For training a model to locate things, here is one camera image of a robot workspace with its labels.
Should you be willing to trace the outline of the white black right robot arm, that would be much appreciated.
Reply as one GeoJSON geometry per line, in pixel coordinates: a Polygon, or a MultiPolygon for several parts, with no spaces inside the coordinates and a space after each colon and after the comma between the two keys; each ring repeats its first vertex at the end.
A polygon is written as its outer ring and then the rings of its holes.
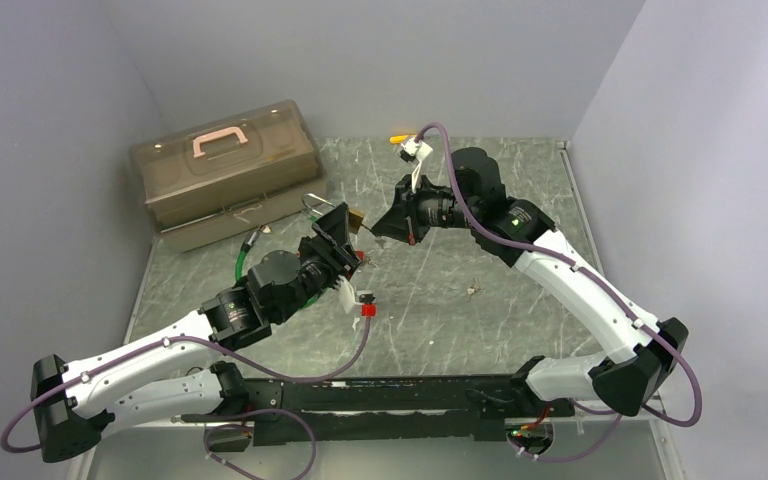
{"type": "Polygon", "coordinates": [[[376,236],[409,245],[434,228],[470,231],[482,250],[552,294],[597,340],[601,352],[555,359],[535,356],[513,376],[511,401],[534,415],[558,399],[599,400],[623,416],[643,410],[675,369],[689,336],[676,318],[660,320],[634,305],[572,247],[534,203],[507,194],[495,159],[478,147],[452,155],[456,187],[407,174],[376,236]]]}

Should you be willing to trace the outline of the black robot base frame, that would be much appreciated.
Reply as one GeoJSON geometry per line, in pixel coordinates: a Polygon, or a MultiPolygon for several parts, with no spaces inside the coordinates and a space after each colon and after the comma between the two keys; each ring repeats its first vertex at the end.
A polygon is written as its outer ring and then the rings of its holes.
{"type": "Polygon", "coordinates": [[[255,446],[319,441],[466,437],[503,441],[524,425],[570,418],[568,400],[537,398],[518,374],[356,377],[318,383],[250,379],[240,400],[215,413],[185,414],[185,423],[235,422],[252,414],[255,446]]]}

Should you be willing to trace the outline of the green cable lock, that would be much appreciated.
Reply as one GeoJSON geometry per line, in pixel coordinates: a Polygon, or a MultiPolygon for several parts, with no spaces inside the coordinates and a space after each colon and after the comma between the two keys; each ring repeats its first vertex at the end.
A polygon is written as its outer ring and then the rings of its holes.
{"type": "Polygon", "coordinates": [[[234,266],[234,283],[226,291],[235,304],[246,305],[258,316],[280,323],[308,308],[322,295],[324,273],[320,262],[305,252],[272,250],[259,261],[250,253],[262,230],[241,245],[234,266]]]}

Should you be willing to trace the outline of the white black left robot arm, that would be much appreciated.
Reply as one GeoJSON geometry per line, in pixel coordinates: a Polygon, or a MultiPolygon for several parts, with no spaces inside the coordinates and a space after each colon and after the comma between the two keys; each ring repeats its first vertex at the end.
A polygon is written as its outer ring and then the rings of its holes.
{"type": "Polygon", "coordinates": [[[83,360],[50,354],[32,367],[31,399],[46,463],[78,456],[155,402],[149,390],[164,375],[214,361],[268,337],[328,289],[339,289],[360,265],[350,209],[335,205],[315,219],[295,252],[266,254],[233,287],[138,341],[83,360]]]}

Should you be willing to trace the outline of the bunch of small keys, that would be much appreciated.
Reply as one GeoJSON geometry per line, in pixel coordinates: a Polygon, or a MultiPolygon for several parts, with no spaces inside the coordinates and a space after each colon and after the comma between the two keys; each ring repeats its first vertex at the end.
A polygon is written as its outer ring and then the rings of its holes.
{"type": "Polygon", "coordinates": [[[478,293],[480,293],[482,291],[483,291],[483,287],[478,282],[473,283],[472,285],[470,285],[466,289],[467,296],[468,296],[469,300],[471,300],[474,295],[476,295],[476,294],[478,294],[478,293]]]}

